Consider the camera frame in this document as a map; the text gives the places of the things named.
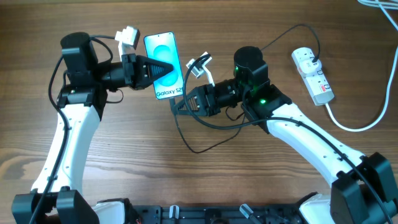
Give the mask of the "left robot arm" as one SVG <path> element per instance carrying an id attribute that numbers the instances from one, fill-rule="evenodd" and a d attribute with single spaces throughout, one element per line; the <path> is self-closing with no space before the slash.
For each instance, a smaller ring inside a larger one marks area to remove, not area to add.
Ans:
<path id="1" fill-rule="evenodd" d="M 95 206 L 83 198 L 82 180 L 90 143 L 102 119 L 108 93 L 122 87 L 142 90 L 172 72 L 170 63 L 124 54 L 117 63 L 99 62 L 85 32 L 60 42 L 60 62 L 67 68 L 63 86 L 51 104 L 58 124 L 45 165 L 28 194 L 12 202 L 17 223 L 139 223 L 138 212 L 126 198 L 103 200 Z"/>

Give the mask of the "teal Galaxy smartphone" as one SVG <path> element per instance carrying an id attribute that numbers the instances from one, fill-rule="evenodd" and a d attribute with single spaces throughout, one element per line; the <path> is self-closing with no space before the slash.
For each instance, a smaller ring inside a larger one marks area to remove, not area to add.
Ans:
<path id="1" fill-rule="evenodd" d="M 158 100 L 182 95 L 183 75 L 177 43 L 173 32 L 164 32 L 144 37 L 147 57 L 154 60 L 149 71 L 156 80 L 153 82 Z"/>

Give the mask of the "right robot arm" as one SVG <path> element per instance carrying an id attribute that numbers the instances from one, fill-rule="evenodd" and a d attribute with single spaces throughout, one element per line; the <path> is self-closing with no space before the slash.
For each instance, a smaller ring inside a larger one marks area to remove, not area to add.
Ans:
<path id="1" fill-rule="evenodd" d="M 234 54 L 234 77 L 183 93 L 170 104 L 174 115 L 197 121 L 224 107 L 240 106 L 248 124 L 259 126 L 304 157 L 326 180 L 329 195 L 314 194 L 298 208 L 307 223 L 390 223 L 397 215 L 397 184 L 390 162 L 380 153 L 365 156 L 310 121 L 270 83 L 257 47 Z"/>

